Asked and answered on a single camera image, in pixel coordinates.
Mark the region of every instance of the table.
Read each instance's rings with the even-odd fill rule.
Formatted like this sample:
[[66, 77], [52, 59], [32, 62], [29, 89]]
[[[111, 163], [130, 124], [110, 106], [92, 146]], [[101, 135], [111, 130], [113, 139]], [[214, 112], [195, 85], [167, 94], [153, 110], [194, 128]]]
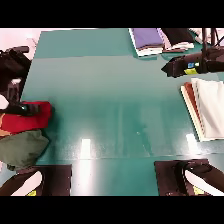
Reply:
[[139, 59], [126, 28], [42, 32], [22, 95], [55, 108], [37, 164], [73, 164], [71, 195], [158, 195], [158, 160], [224, 170], [224, 141], [198, 142], [181, 95], [192, 76], [161, 71], [174, 55]]

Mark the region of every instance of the green cloth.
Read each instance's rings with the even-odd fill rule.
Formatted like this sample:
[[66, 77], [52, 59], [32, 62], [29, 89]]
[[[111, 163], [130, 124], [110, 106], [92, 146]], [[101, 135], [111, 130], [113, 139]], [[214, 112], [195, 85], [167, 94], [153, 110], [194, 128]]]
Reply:
[[10, 170], [32, 166], [48, 144], [40, 130], [26, 131], [0, 140], [0, 161]]

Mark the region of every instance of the blue folded cloth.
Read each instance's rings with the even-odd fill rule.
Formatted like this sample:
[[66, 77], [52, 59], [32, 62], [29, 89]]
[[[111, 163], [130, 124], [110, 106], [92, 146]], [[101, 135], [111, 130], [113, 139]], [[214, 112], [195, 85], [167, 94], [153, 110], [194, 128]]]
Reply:
[[145, 46], [163, 47], [164, 45], [156, 28], [132, 28], [132, 31], [137, 49]]

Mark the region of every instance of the green table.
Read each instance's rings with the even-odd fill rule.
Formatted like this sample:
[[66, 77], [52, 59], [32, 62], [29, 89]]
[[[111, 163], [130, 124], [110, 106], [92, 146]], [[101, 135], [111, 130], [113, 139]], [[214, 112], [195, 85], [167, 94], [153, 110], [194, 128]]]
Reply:
[[71, 195], [158, 195], [157, 160], [208, 158], [224, 170], [224, 141], [198, 142], [181, 95], [191, 77], [161, 71], [173, 55], [139, 59], [128, 29], [43, 32], [22, 96], [55, 108], [38, 164], [72, 163]]

